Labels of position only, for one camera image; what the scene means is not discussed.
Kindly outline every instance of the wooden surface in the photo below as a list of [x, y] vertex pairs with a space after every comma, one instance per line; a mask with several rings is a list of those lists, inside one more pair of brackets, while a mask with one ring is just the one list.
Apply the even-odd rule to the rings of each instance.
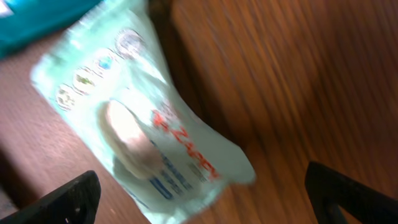
[[[303, 184], [309, 161], [398, 198], [398, 2], [171, 5], [156, 26], [176, 87], [257, 172], [254, 185], [226, 189], [190, 223], [316, 223]], [[103, 188], [96, 223], [145, 223], [30, 86], [30, 67], [57, 38], [0, 62], [2, 151], [36, 197], [93, 169]]]

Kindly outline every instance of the circular icon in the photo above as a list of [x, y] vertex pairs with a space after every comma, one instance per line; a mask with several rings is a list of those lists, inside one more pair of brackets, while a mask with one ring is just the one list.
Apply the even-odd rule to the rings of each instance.
[[63, 110], [68, 111], [75, 105], [76, 93], [68, 85], [60, 85], [55, 97], [59, 107]]
[[93, 62], [93, 71], [103, 77], [110, 71], [115, 72], [119, 68], [119, 62], [117, 61], [117, 55], [110, 49], [99, 49], [95, 53], [95, 59]]
[[144, 48], [144, 40], [132, 29], [122, 30], [116, 37], [116, 49], [123, 58], [137, 58]]
[[82, 95], [87, 95], [94, 90], [95, 76], [89, 68], [79, 68], [73, 77], [73, 88]]

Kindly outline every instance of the crinkled plastic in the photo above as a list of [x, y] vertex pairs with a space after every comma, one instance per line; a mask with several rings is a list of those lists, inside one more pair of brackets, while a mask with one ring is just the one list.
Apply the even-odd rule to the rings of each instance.
[[152, 223], [181, 223], [255, 173], [172, 84], [142, 0], [102, 2], [33, 68], [33, 86]]

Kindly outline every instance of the wood grain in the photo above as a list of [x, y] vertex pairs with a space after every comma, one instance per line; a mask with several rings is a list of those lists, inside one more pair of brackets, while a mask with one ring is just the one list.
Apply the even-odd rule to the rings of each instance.
[[[254, 185], [226, 189], [190, 223], [316, 223], [303, 184], [309, 161], [398, 198], [398, 2], [154, 3], [182, 98], [257, 172]], [[145, 223], [30, 86], [30, 67], [57, 37], [0, 62], [3, 151], [37, 195], [94, 169], [103, 188], [96, 223]]]

